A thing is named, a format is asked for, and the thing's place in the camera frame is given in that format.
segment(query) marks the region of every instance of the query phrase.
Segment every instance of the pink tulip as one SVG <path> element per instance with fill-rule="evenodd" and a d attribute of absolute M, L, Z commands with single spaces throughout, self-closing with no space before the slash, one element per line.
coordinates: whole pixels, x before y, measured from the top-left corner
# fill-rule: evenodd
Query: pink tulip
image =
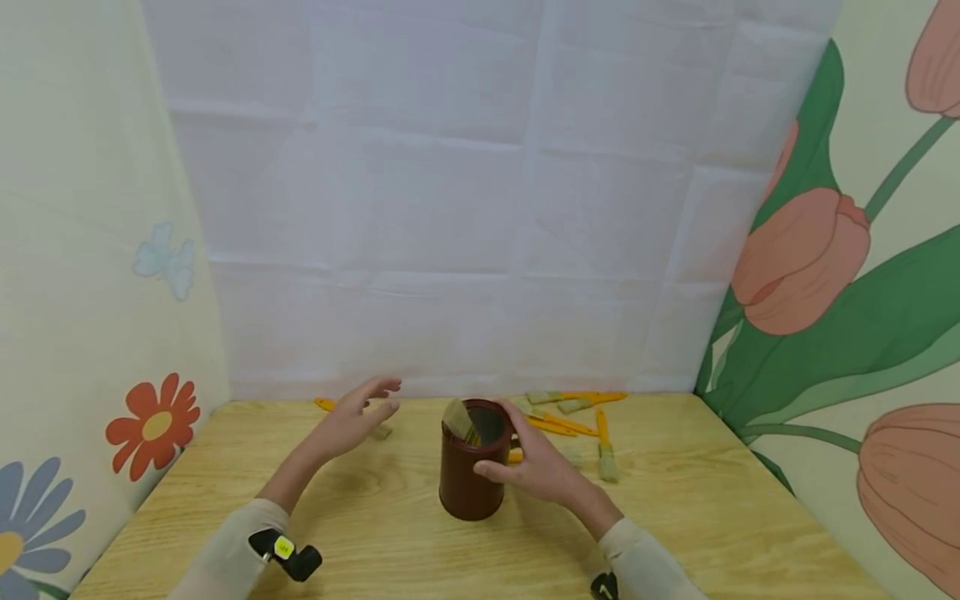
<path fill-rule="evenodd" d="M 814 188 L 750 234 L 733 272 L 733 293 L 760 331 L 796 333 L 820 319 L 869 250 L 863 209 L 840 192 Z"/>
<path fill-rule="evenodd" d="M 960 118 L 960 0 L 940 0 L 906 72 L 906 98 L 922 112 Z"/>
<path fill-rule="evenodd" d="M 960 404 L 880 417 L 860 448 L 856 489 L 887 543 L 960 600 Z"/>
<path fill-rule="evenodd" d="M 783 175 L 783 171 L 786 169 L 786 163 L 790 162 L 790 156 L 793 154 L 793 148 L 797 145 L 797 135 L 800 134 L 800 124 L 797 123 L 797 120 L 794 119 L 793 124 L 790 126 L 790 133 L 786 136 L 786 143 L 783 144 L 783 149 L 780 151 L 780 158 L 777 160 L 777 166 L 774 168 L 774 174 L 770 178 L 770 182 L 767 183 L 767 191 L 763 193 L 763 201 L 767 202 L 767 199 L 770 198 L 770 194 L 773 193 L 774 188 L 777 187 L 777 184 L 780 183 L 780 177 Z"/>

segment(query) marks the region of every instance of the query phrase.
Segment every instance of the brown cup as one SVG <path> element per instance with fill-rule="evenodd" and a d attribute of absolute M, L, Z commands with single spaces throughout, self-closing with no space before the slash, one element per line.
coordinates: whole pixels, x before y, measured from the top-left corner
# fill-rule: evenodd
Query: brown cup
<path fill-rule="evenodd" d="M 500 508 L 503 484 L 477 475 L 473 472 L 473 465 L 477 461 L 506 465 L 514 426 L 507 411 L 496 402 L 472 398 L 464 400 L 464 404 L 480 434 L 481 444 L 469 445 L 441 424 L 440 502 L 452 516 L 464 521 L 478 521 Z"/>

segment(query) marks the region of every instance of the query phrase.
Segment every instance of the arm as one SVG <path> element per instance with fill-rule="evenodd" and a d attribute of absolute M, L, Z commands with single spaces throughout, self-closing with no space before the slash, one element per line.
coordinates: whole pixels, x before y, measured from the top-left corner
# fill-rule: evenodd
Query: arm
<path fill-rule="evenodd" d="M 599 542 L 623 600 L 707 600 L 666 548 L 624 517 L 607 493 L 572 466 L 519 409 L 507 401 L 501 404 L 520 438 L 523 461 L 516 467 L 481 461 L 474 467 L 477 474 L 573 513 Z"/>
<path fill-rule="evenodd" d="M 400 380 L 375 377 L 349 392 L 280 463 L 260 493 L 231 513 L 187 568 L 168 600 L 243 600 L 250 595 L 267 563 L 248 538 L 258 531 L 287 528 L 303 491 L 320 468 L 360 445 L 398 408 L 396 400 L 364 413 L 372 397 L 387 397 Z"/>

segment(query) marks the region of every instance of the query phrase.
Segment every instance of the beige sleeve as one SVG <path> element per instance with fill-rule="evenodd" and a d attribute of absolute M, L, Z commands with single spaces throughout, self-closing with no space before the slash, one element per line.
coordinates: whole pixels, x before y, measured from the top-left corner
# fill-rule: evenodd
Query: beige sleeve
<path fill-rule="evenodd" d="M 600 539 L 622 600 L 707 600 L 650 532 L 622 518 Z"/>
<path fill-rule="evenodd" d="M 262 498 L 230 513 L 167 600 L 246 600 L 267 565 L 247 538 L 264 529 L 282 532 L 289 518 Z"/>

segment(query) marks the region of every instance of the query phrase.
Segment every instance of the left hand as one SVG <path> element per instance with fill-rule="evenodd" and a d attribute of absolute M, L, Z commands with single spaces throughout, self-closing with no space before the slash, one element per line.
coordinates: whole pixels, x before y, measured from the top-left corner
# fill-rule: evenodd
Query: left hand
<path fill-rule="evenodd" d="M 353 388 L 310 432 L 305 443 L 324 462 L 350 452 L 399 408 L 399 401 L 391 398 L 375 410 L 364 413 L 370 398 L 389 397 L 390 392 L 400 390 L 400 383 L 396 377 L 380 375 Z"/>

